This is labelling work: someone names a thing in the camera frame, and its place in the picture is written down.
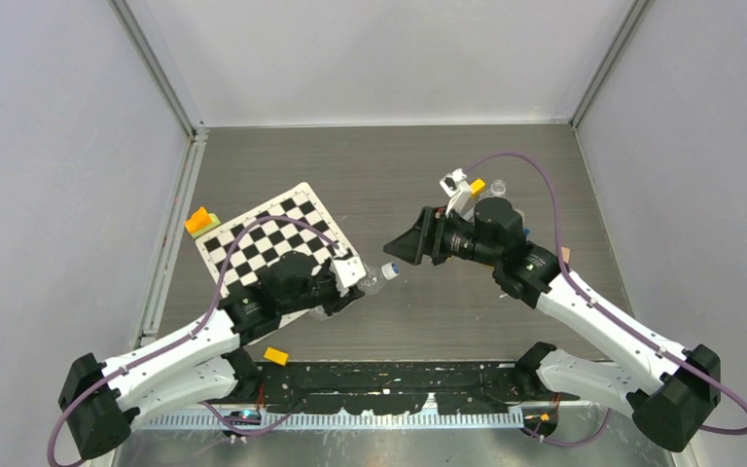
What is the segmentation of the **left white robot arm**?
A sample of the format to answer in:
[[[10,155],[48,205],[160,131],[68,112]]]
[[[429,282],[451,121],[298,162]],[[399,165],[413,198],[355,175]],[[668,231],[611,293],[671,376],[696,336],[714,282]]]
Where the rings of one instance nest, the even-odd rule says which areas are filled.
[[[233,283],[211,313],[127,354],[75,359],[58,396],[64,426],[82,459],[122,444],[145,422],[185,405],[230,396],[251,401],[260,387],[244,346],[319,308],[331,316],[364,297],[362,260],[348,253],[323,264],[292,251]]]

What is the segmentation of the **clear plastic bottle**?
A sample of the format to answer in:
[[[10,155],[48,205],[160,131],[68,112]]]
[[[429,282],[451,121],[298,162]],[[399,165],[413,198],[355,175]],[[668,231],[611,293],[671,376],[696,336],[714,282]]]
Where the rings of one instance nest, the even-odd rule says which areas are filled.
[[[504,180],[494,180],[486,192],[486,195],[491,198],[506,198],[507,197],[507,185]]]

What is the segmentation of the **clear bottle blue cap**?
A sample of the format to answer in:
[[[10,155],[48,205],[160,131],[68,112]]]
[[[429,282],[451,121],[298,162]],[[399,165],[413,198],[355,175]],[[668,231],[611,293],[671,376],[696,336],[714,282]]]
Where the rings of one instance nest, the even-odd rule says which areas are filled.
[[[388,282],[390,282],[386,281],[382,277],[382,273],[380,271],[381,266],[374,267],[368,264],[364,264],[364,266],[366,270],[366,276],[360,279],[354,287],[350,288],[347,294],[341,296],[336,305],[333,303],[330,303],[328,305],[318,305],[310,309],[308,311],[308,315],[315,320],[330,319],[355,300],[378,293],[387,285]]]

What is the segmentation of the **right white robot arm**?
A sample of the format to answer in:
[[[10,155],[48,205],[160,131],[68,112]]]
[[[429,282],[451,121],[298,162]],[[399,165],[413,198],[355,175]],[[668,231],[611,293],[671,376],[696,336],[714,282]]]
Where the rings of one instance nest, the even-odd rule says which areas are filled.
[[[516,364],[516,386],[529,399],[576,395],[630,417],[659,447],[683,451],[721,401],[721,359],[708,346],[686,349],[602,298],[555,254],[528,239],[523,219],[504,198],[477,202],[471,219],[444,207],[422,208],[415,223],[387,242],[385,253],[418,265],[451,257],[489,266],[508,296],[557,319],[614,361],[573,356],[538,342]]]

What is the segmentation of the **yellow juice bottle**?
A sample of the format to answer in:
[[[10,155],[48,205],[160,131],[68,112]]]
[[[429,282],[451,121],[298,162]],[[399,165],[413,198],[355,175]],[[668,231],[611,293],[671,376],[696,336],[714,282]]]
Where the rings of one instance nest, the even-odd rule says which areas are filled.
[[[522,225],[525,226],[526,225],[526,215],[525,215],[524,211],[522,211],[521,209],[515,209],[515,211],[519,215],[519,217],[521,219],[521,222],[522,222]]]

